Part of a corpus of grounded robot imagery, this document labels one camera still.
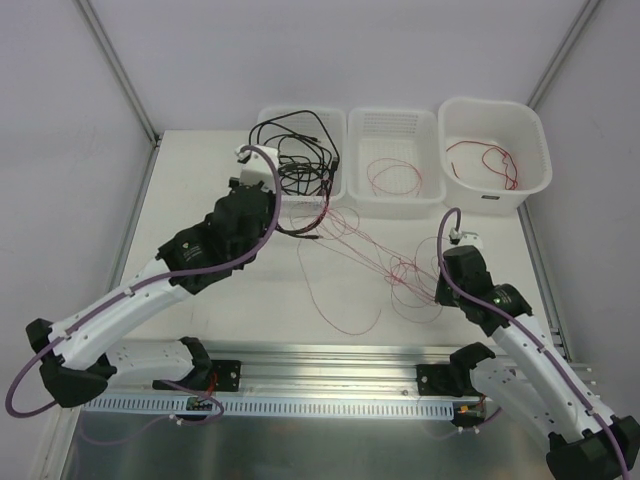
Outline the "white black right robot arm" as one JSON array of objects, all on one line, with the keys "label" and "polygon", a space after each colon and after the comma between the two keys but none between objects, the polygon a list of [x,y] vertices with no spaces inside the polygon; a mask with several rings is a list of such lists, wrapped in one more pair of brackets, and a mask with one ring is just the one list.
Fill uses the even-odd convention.
[{"label": "white black right robot arm", "polygon": [[638,421],[616,415],[578,377],[518,290],[493,283],[476,247],[437,255],[437,302],[459,308],[517,367],[511,371],[476,344],[464,379],[545,448],[554,478],[629,478],[639,453]]}]

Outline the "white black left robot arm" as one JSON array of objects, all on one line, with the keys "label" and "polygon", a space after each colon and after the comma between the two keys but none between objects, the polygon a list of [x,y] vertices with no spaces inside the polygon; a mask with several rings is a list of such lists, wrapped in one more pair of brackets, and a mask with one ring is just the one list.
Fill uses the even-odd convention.
[{"label": "white black left robot arm", "polygon": [[124,285],[63,321],[28,324],[29,343],[54,402],[63,408],[80,406],[118,383],[207,389],[212,362],[198,339],[141,348],[129,348],[122,339],[253,262],[275,230],[280,207],[278,189],[236,183],[212,212],[163,244]]}]

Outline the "white perforated left basket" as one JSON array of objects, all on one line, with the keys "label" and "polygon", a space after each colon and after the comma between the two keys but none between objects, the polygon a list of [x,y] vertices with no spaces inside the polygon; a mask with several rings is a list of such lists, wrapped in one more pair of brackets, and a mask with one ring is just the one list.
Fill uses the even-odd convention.
[{"label": "white perforated left basket", "polygon": [[322,206],[322,183],[332,181],[330,201],[346,193],[347,122],[332,108],[271,106],[249,130],[249,142],[279,151],[283,201],[288,206]]}]

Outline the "white perforated basket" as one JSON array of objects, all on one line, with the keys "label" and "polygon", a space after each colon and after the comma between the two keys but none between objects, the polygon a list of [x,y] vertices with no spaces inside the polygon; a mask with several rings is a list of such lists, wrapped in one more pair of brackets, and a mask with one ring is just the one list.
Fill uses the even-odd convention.
[{"label": "white perforated basket", "polygon": [[347,122],[332,108],[271,106],[249,130],[249,142],[279,151],[283,201],[288,206],[322,206],[322,183],[332,181],[330,201],[346,193]]},{"label": "white perforated basket", "polygon": [[356,108],[347,125],[347,194],[364,218],[421,220],[445,198],[436,116]]}]

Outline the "white perforated middle basket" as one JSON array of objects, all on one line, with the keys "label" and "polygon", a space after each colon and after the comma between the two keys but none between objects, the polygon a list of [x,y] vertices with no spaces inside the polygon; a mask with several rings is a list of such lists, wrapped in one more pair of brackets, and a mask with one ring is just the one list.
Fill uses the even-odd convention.
[{"label": "white perforated middle basket", "polygon": [[421,220],[445,198],[436,116],[356,108],[347,125],[347,194],[364,218]]}]

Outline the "white deep right basket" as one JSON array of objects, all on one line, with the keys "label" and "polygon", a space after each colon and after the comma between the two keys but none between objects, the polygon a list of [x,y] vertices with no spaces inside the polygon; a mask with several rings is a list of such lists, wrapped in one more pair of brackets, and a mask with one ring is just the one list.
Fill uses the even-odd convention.
[{"label": "white deep right basket", "polygon": [[463,211],[509,215],[552,181],[539,116],[516,102],[454,97],[437,113],[444,203]]}]

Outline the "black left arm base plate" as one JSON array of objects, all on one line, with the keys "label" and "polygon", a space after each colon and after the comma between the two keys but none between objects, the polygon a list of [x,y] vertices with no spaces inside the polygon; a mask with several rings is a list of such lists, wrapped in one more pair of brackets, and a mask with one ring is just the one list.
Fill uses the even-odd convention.
[{"label": "black left arm base plate", "polygon": [[242,362],[239,360],[197,360],[194,367],[181,380],[173,380],[177,385],[194,390],[213,392],[237,392],[241,380]]}]

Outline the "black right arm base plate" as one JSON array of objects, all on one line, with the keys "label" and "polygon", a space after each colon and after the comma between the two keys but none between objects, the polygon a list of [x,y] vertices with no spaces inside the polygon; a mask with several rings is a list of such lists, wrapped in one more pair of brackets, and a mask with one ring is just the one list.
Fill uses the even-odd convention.
[{"label": "black right arm base plate", "polygon": [[452,364],[418,364],[416,383],[420,396],[480,396],[471,384],[469,371]]}]

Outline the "aluminium rail frame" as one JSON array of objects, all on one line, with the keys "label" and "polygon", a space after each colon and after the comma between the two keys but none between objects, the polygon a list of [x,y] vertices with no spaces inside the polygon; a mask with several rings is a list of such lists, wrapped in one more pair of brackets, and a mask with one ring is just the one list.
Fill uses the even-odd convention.
[{"label": "aluminium rail frame", "polygon": [[[245,131],[168,130],[157,150],[140,213],[134,215],[131,246],[121,254],[118,267],[123,282],[133,277],[147,257],[175,231],[204,216],[214,197],[224,194],[226,181],[237,166],[232,150],[245,143]],[[541,330],[552,342],[557,328],[539,292],[542,277],[531,255],[530,232],[520,211],[506,216],[464,212],[462,225],[478,232],[483,254],[494,278],[516,284],[538,314]],[[443,363],[449,354],[475,341],[486,342],[510,368],[515,363],[502,349],[485,339],[459,310],[438,308],[403,313],[393,310],[391,286],[355,260],[308,242],[300,245],[300,259],[309,279],[309,291],[299,266],[297,241],[274,235],[246,273],[237,272],[202,295],[170,307],[124,336],[127,347],[141,348],[195,336],[215,359],[242,362],[239,393],[226,396],[276,398],[328,398],[348,400],[419,400],[418,363]],[[360,332],[379,321],[368,333],[348,335],[337,327]],[[317,454],[309,443],[293,460],[310,454],[326,460],[327,467],[299,478],[420,478],[420,479],[552,479],[538,442],[505,413],[475,435],[453,434],[432,440],[427,433],[451,430],[444,422],[426,420],[323,418],[312,432]],[[382,427],[364,433],[374,423],[405,432],[399,440]]]}]

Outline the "left aluminium corner post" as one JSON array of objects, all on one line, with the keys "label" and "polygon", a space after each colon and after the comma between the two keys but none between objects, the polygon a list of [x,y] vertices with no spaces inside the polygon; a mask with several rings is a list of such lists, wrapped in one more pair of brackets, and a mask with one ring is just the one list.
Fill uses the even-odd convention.
[{"label": "left aluminium corner post", "polygon": [[89,0],[74,0],[73,4],[96,42],[137,123],[150,144],[156,146],[161,140],[161,135],[153,125],[93,3]]}]

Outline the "aluminium corner post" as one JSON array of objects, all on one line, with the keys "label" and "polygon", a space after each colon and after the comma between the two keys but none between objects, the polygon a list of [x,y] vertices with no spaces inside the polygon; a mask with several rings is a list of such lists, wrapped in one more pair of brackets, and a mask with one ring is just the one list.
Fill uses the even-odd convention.
[{"label": "aluminium corner post", "polygon": [[74,0],[73,4],[96,42],[137,123],[150,144],[156,146],[161,140],[161,135],[153,125],[93,3],[89,0]]},{"label": "aluminium corner post", "polygon": [[587,0],[582,3],[529,95],[526,102],[529,108],[537,111],[541,107],[564,66],[605,4],[605,0]]}]

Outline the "right aluminium corner post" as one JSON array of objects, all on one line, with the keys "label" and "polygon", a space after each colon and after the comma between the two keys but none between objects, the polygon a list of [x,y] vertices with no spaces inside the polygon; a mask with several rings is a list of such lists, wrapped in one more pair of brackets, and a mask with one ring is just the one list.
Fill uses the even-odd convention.
[{"label": "right aluminium corner post", "polygon": [[605,4],[605,0],[587,0],[582,3],[529,95],[526,102],[529,108],[537,111],[541,107],[564,66]]}]

